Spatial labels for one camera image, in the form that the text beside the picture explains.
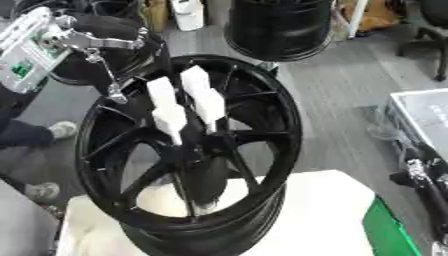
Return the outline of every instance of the robotic arm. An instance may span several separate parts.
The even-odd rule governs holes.
[[[97,68],[86,77],[101,94],[119,104],[127,102],[121,93],[120,77],[102,56],[101,49],[139,51],[173,78],[165,42],[146,28],[140,28],[134,40],[123,40],[79,32],[76,24],[77,19],[72,16],[55,17],[49,8],[39,7],[0,33],[0,131],[9,119],[26,109],[51,72],[72,53],[83,54],[86,64],[96,64]]]

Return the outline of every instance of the wheel rim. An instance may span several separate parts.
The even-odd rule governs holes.
[[[167,165],[165,162],[169,162],[170,160],[165,159],[169,158],[170,154],[175,153],[169,151],[172,148],[164,148],[164,145],[169,143],[169,137],[151,127],[141,127],[141,120],[145,120],[146,125],[151,124],[151,120],[147,117],[150,116],[149,113],[152,108],[151,103],[148,103],[149,97],[146,97],[144,91],[142,91],[145,90],[143,88],[146,88],[146,86],[141,85],[144,85],[146,80],[152,80],[160,76],[155,68],[148,70],[148,74],[145,76],[135,77],[134,82],[126,87],[124,92],[130,97],[128,105],[118,106],[102,98],[92,107],[78,135],[76,147],[77,169],[80,180],[92,201],[121,223],[145,230],[148,233],[176,231],[200,234],[211,229],[216,230],[237,223],[250,214],[260,211],[268,204],[269,200],[278,195],[277,192],[283,188],[300,152],[302,142],[301,122],[296,105],[290,95],[277,80],[262,69],[242,61],[213,55],[182,56],[173,58],[172,62],[177,72],[192,65],[199,65],[208,71],[211,75],[212,87],[215,87],[226,97],[229,117],[235,118],[232,115],[239,115],[235,113],[248,116],[241,110],[250,109],[247,107],[247,102],[252,102],[251,104],[255,105],[254,108],[259,108],[261,105],[274,106],[270,110],[271,112],[262,112],[267,116],[278,116],[277,119],[273,117],[272,120],[282,123],[278,126],[282,126],[284,130],[275,128],[277,125],[269,124],[266,126],[265,124],[263,126],[253,122],[254,124],[249,125],[252,130],[228,132],[226,130],[228,127],[227,120],[222,120],[219,125],[221,133],[203,136],[200,140],[205,151],[204,155],[211,154],[210,152],[216,148],[225,148],[226,154],[233,156],[232,164],[236,166],[246,184],[249,184],[250,193],[229,208],[201,216],[195,216],[194,209],[187,202],[190,216],[178,218],[150,213],[136,207],[136,205],[129,204],[127,199],[122,200],[123,191],[120,192],[114,186],[105,186],[104,182],[101,182],[100,177],[106,175],[106,172],[103,173],[99,169],[107,170],[107,157],[114,155],[114,152],[119,152],[123,156],[122,158],[112,158],[115,161],[115,166],[118,169],[122,168],[127,161],[125,155],[129,156],[130,152],[128,151],[132,151],[136,143],[147,144],[159,153],[165,152],[160,153],[162,162],[156,163],[153,169],[143,177],[143,179],[146,179],[146,183],[144,185],[136,184],[138,190],[143,189],[144,186],[149,186],[151,184],[149,181],[156,180],[155,178],[158,178],[161,173],[166,174],[166,170],[170,169],[166,168],[167,166],[173,168],[172,163]],[[240,89],[232,89],[244,84],[250,85],[247,87],[250,88],[247,91],[246,89],[242,90],[244,93],[238,93],[238,91],[241,91]],[[139,105],[141,102],[145,102],[147,105],[142,107],[142,105]],[[104,120],[115,123],[111,125]],[[263,129],[269,126],[274,128],[260,130],[262,126]],[[102,139],[98,138],[100,130],[102,131],[101,134],[104,135]],[[241,159],[238,151],[235,151],[235,145],[256,141],[269,141],[269,145],[276,150],[276,158],[265,179],[259,185],[254,183],[254,174],[247,170],[245,160]],[[134,195],[135,190],[125,190],[124,193]]]

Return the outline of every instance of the person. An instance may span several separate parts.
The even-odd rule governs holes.
[[[56,141],[73,137],[77,129],[77,125],[69,121],[58,122],[47,128],[11,120],[0,133],[0,150],[12,147],[48,147]],[[0,179],[36,203],[51,203],[60,193],[59,185],[53,182],[25,184],[1,171]]]

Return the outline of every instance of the black wheel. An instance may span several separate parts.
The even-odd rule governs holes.
[[[281,209],[302,143],[299,112],[286,89],[254,65],[214,55],[181,56],[172,63],[176,72],[199,65],[209,73],[212,87],[226,99],[227,116],[219,121],[218,132],[207,134],[190,100],[184,99],[184,143],[171,146],[151,118],[146,82],[162,73],[149,68],[126,83],[127,104],[100,98],[88,112],[76,146],[80,180],[92,201],[150,255],[239,255],[264,236]],[[257,143],[272,157],[264,171],[251,168],[243,152]],[[125,167],[142,145],[157,160],[124,186]],[[235,177],[245,182],[246,194],[224,209],[200,213],[219,202]],[[141,192],[154,184],[175,187],[185,216],[162,215],[138,204]]]

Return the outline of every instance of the black chair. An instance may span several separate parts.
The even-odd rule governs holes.
[[[420,0],[420,11],[430,25],[448,29],[448,0]],[[418,29],[414,40],[400,46],[398,56],[404,56],[413,47],[438,49],[440,51],[440,66],[435,80],[444,81],[448,61],[447,41],[447,37],[436,30],[421,27]]]

